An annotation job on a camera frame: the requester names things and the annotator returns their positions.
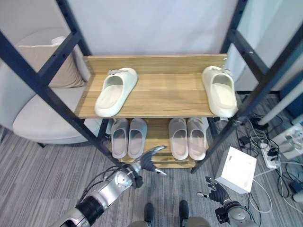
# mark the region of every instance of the white box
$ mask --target white box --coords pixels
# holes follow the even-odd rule
[[[256,163],[256,158],[229,147],[223,153],[215,179],[239,194],[249,193]]]

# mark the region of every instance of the electrical outlet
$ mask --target electrical outlet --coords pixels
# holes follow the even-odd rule
[[[267,153],[270,150],[269,145],[267,143],[260,143],[259,146],[261,147],[262,156],[264,158],[265,165],[267,166],[267,168],[269,168],[269,169],[276,169],[277,168],[276,162],[275,161],[271,161],[271,159],[273,157],[267,155]]]

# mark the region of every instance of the white device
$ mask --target white device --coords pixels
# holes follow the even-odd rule
[[[276,169],[275,161],[271,161],[271,159],[273,157],[267,155],[267,153],[270,150],[269,145],[267,143],[260,143],[260,147],[261,147],[261,152],[262,152],[262,156],[264,158],[266,167],[269,169]]]
[[[303,154],[303,126],[296,124],[272,139],[288,159]]]
[[[223,153],[215,179],[239,194],[249,193],[256,163],[256,158],[229,147]]]

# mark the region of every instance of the black shoe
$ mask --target black shoe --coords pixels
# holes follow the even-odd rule
[[[146,203],[144,207],[144,221],[152,224],[153,221],[153,205],[151,203]]]
[[[184,220],[188,219],[189,208],[188,203],[185,200],[182,200],[179,204],[179,217],[180,217],[180,226],[183,227]]]

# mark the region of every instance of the beige pillow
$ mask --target beige pillow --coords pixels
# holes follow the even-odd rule
[[[26,61],[38,72],[58,45],[19,46]],[[49,87],[81,87],[85,85],[70,54],[49,84]]]

